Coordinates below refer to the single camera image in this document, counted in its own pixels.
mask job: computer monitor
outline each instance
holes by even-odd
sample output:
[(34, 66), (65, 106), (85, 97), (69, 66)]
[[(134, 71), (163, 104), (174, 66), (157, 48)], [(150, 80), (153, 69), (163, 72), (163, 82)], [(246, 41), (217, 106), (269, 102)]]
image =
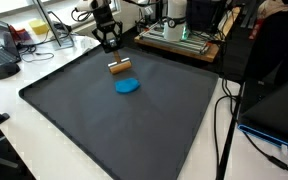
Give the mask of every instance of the computer monitor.
[(12, 31), (7, 23), (0, 21), (0, 44), (7, 52), (15, 57), (20, 57), (13, 40)]
[(242, 132), (278, 147), (288, 147), (288, 82), (249, 108), (238, 122)]
[(189, 0), (186, 23), (191, 31), (216, 34), (225, 12), (227, 0)]
[(52, 31), (54, 38), (58, 42), (58, 46), (54, 45), (54, 49), (59, 50), (59, 49), (73, 47), (74, 41), (73, 41), (72, 37), (70, 36), (69, 31), (67, 30), (65, 25), (63, 25), (63, 27), (66, 31), (66, 34), (64, 34), (64, 35), (58, 34), (58, 31), (55, 28), (51, 18), (48, 15), (49, 13), (46, 10), (44, 4), (41, 2), (41, 0), (33, 0), (33, 3), (36, 5), (37, 10), (40, 13), (40, 15), (42, 16), (43, 20), (48, 23), (49, 28)]

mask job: desk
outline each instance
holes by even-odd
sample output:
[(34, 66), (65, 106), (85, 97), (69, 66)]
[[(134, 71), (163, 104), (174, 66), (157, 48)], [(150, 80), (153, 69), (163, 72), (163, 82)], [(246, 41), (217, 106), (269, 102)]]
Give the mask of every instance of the desk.
[[(223, 26), (223, 33), (225, 36), (227, 36), (229, 31), (231, 30), (239, 12), (240, 12), (240, 8), (234, 8), (232, 13), (228, 17), (227, 21), (225, 22)], [(195, 58), (195, 59), (199, 59), (199, 60), (207, 61), (207, 62), (213, 62), (220, 50), (220, 48), (217, 45), (212, 44), (205, 54), (199, 54), (198, 52), (192, 52), (186, 49), (170, 47), (167, 44), (159, 43), (157, 41), (156, 42), (148, 41), (148, 40), (141, 38), (140, 36), (135, 37), (134, 41), (141, 45), (162, 49), (167, 52), (172, 52), (172, 53), (184, 55), (187, 57), (191, 57), (191, 58)]]
[[(17, 151), (21, 159), (36, 179), (111, 179), (91, 158), (80, 150), (50, 121), (22, 100), (18, 91), (42, 76), (80, 56), (78, 47), (55, 52), (54, 59), (45, 62), (20, 62), (22, 71), (0, 81), (0, 112), (10, 115), (10, 119), (0, 125), (1, 131)], [(240, 86), (228, 82), (233, 94)], [(193, 142), (179, 179), (215, 179), (215, 145), (213, 139), (214, 106), (224, 93), (221, 79), (207, 108), (203, 122)], [(218, 142), (220, 157), (231, 122), (229, 100), (223, 100), (218, 107)]]
[[(253, 142), (265, 153), (281, 159), (281, 150), (268, 142), (249, 136)], [(229, 160), (227, 163), (225, 180), (253, 180), (253, 179), (288, 179), (288, 171), (284, 171), (269, 162), (258, 152), (245, 135), (235, 128)]]

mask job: black mat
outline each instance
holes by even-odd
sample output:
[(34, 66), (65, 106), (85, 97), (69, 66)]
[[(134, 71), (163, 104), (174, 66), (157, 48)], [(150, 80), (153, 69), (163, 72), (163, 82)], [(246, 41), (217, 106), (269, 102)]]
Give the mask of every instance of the black mat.
[[(20, 96), (64, 132), (112, 178), (176, 179), (213, 95), (211, 72), (121, 49), (132, 68), (111, 75), (112, 53), (88, 56), (23, 88)], [(114, 82), (136, 78), (130, 94)]]

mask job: metal rod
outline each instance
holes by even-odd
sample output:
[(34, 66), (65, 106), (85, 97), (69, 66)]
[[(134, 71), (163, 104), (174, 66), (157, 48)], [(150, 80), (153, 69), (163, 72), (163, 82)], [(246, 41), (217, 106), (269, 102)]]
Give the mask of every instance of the metal rod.
[(117, 63), (121, 63), (122, 61), (121, 61), (121, 58), (120, 58), (118, 51), (113, 51), (113, 54), (114, 54), (115, 61)]

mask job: white wall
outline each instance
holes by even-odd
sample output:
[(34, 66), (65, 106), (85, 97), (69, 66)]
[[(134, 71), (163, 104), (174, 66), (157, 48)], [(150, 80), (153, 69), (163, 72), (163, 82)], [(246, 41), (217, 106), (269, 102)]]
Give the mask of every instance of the white wall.
[[(123, 22), (123, 33), (130, 28), (135, 26), (135, 21), (138, 21), (138, 6), (124, 2), (122, 0), (117, 0), (119, 6), (118, 12), (113, 13), (115, 21)], [(74, 29), (75, 32), (81, 35), (94, 37), (92, 30), (95, 28), (95, 22), (86, 24)]]

